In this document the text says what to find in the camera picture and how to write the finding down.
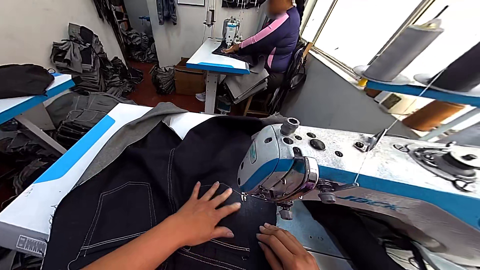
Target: navy long-sleeve shirt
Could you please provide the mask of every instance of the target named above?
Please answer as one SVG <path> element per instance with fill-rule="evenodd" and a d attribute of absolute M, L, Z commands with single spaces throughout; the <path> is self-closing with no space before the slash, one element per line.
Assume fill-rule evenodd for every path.
<path fill-rule="evenodd" d="M 282 73 L 295 49 L 300 34 L 300 15 L 292 7 L 276 20 L 270 20 L 257 34 L 240 43 L 239 54 L 264 55 L 269 72 Z"/>

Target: finger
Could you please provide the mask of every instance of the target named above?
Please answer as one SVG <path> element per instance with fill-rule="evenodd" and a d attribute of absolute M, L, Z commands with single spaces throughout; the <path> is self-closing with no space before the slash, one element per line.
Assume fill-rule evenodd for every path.
<path fill-rule="evenodd" d="M 230 197 L 230 195 L 232 195 L 232 189 L 229 188 L 227 189 L 226 191 L 224 191 L 222 194 L 216 196 L 215 198 L 213 198 L 211 200 L 211 204 L 217 208 L 217 206 L 219 206 L 221 203 L 223 203 L 228 197 Z"/>
<path fill-rule="evenodd" d="M 289 231 L 283 230 L 285 234 L 293 241 L 294 244 L 296 244 L 299 248 L 305 249 L 303 245 L 298 241 L 296 237 L 294 237 Z"/>
<path fill-rule="evenodd" d="M 264 251 L 265 258 L 267 259 L 268 264 L 270 264 L 270 267 L 272 267 L 272 270 L 283 270 L 282 264 L 273 251 L 262 242 L 258 242 L 258 245 L 260 245 L 260 248 Z"/>
<path fill-rule="evenodd" d="M 233 233 L 232 231 L 227 228 L 227 227 L 215 227 L 212 233 L 212 239 L 213 238 L 220 238 L 220 237 L 226 237 L 226 238 L 232 238 Z"/>
<path fill-rule="evenodd" d="M 220 186 L 220 183 L 217 181 L 212 185 L 212 187 L 207 192 L 205 192 L 205 194 L 200 198 L 200 200 L 201 201 L 210 200 L 213 194 L 215 194 L 215 191 L 218 189 L 218 186 Z"/>
<path fill-rule="evenodd" d="M 282 261 L 282 264 L 286 265 L 293 259 L 293 254 L 280 242 L 275 235 L 266 235 L 257 233 L 257 239 L 267 244 L 275 255 Z"/>
<path fill-rule="evenodd" d="M 218 220 L 220 221 L 222 218 L 228 216 L 229 214 L 236 212 L 240 209 L 241 203 L 236 202 L 230 205 L 226 205 L 216 211 Z"/>
<path fill-rule="evenodd" d="M 292 239 L 290 239 L 290 237 L 288 237 L 287 234 L 278 227 L 270 225 L 270 228 L 265 228 L 260 226 L 260 232 L 266 235 L 274 235 L 278 240 L 280 240 L 280 242 L 282 242 L 283 246 L 285 246 L 293 254 L 298 255 L 302 251 L 295 243 L 293 243 Z"/>
<path fill-rule="evenodd" d="M 198 192 L 200 190 L 200 182 L 197 182 L 195 186 L 193 187 L 192 195 L 190 196 L 190 199 L 198 199 Z"/>

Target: human hand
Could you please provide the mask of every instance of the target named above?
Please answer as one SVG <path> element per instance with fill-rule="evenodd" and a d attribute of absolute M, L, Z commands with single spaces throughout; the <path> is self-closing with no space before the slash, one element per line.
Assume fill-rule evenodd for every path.
<path fill-rule="evenodd" d="M 193 188 L 190 199 L 171 215 L 169 219 L 173 222 L 176 231 L 179 232 L 181 245 L 199 245 L 213 238 L 233 237 L 232 231 L 227 227 L 216 226 L 217 223 L 229 214 L 238 211 L 241 207 L 239 202 L 216 209 L 231 194 L 229 188 L 222 194 L 211 199 L 220 184 L 215 182 L 212 187 L 199 199 L 200 182 Z"/>
<path fill-rule="evenodd" d="M 319 270 L 315 258 L 291 233 L 268 223 L 264 225 L 260 226 L 257 239 L 272 270 Z"/>
<path fill-rule="evenodd" d="M 240 45 L 235 44 L 235 45 L 230 46 L 230 48 L 228 48 L 228 49 L 222 50 L 222 53 L 234 53 L 234 52 L 238 51 L 239 48 L 240 48 Z"/>

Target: sneaker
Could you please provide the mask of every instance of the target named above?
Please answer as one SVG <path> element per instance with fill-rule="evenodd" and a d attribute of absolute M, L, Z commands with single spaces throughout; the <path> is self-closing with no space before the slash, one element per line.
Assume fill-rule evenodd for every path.
<path fill-rule="evenodd" d="M 205 102 L 205 96 L 207 95 L 207 92 L 203 92 L 201 94 L 195 94 L 195 97 L 202 102 Z"/>

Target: industrial sewing machine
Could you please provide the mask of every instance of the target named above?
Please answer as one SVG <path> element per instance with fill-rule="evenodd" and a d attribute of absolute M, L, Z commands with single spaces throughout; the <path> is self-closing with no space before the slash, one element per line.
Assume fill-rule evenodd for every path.
<path fill-rule="evenodd" d="M 237 34 L 240 29 L 240 20 L 230 17 L 223 21 L 222 38 L 230 47 L 233 42 L 237 41 Z"/>
<path fill-rule="evenodd" d="M 480 149 L 284 124 L 262 129 L 238 171 L 241 190 L 280 207 L 320 200 L 377 214 L 431 252 L 480 266 Z"/>

